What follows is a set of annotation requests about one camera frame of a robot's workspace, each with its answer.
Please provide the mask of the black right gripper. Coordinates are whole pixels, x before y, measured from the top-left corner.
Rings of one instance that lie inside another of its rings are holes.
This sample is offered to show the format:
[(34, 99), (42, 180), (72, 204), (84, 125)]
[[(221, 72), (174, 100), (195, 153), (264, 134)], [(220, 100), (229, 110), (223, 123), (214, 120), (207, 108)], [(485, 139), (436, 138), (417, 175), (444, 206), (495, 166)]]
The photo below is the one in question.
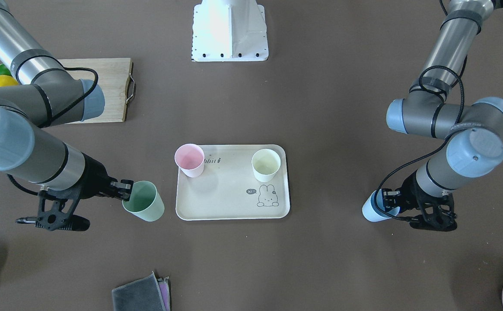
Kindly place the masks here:
[(49, 231), (68, 230), (83, 232), (90, 222), (84, 217), (74, 215), (78, 203), (90, 197), (114, 197), (129, 201), (134, 181), (110, 177), (105, 167), (95, 159), (84, 154), (84, 171), (79, 181), (66, 190), (41, 190), (38, 192), (38, 214), (34, 217), (16, 219), (18, 224), (34, 224), (37, 228)]

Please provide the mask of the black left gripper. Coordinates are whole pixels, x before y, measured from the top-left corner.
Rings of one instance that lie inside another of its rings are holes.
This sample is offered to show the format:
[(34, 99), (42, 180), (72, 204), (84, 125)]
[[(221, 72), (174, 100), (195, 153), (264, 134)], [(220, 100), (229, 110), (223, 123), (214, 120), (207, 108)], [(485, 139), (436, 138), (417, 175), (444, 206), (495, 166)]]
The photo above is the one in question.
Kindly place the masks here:
[(415, 229), (451, 232), (458, 227), (453, 196), (433, 197), (425, 193), (418, 185), (415, 173), (407, 177), (396, 190), (382, 189), (382, 206), (386, 213), (419, 210), (420, 214), (414, 217), (394, 217), (408, 222)]

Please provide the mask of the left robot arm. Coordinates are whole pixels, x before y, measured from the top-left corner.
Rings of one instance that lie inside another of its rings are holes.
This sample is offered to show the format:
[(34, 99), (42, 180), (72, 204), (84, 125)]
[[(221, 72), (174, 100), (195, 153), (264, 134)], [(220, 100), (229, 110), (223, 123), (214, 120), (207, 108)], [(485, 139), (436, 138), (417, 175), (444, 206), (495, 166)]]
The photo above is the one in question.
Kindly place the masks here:
[(503, 161), (503, 99), (485, 97), (473, 105), (447, 104), (455, 85), (464, 96), (461, 73), (483, 22), (503, 0), (452, 0), (439, 37), (406, 98), (388, 107), (390, 129), (442, 139), (424, 156), (427, 162), (396, 190), (379, 186), (364, 205), (383, 220), (393, 218), (412, 228), (451, 232), (457, 228), (453, 192), (487, 175)]

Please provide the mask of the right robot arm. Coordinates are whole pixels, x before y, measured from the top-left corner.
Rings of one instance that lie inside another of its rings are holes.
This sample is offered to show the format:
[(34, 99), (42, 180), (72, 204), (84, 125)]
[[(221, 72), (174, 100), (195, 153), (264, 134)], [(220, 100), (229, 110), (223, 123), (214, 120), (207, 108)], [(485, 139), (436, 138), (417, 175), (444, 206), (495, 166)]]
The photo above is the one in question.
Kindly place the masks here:
[(0, 172), (12, 183), (23, 179), (40, 185), (38, 214), (19, 224), (49, 231), (83, 232), (90, 222), (74, 214), (90, 197), (128, 201), (133, 181), (110, 177), (105, 167), (87, 154), (45, 131), (46, 127), (84, 121), (102, 114), (105, 96), (93, 79), (74, 79), (15, 19), (0, 0), (0, 60), (17, 85), (0, 87)]

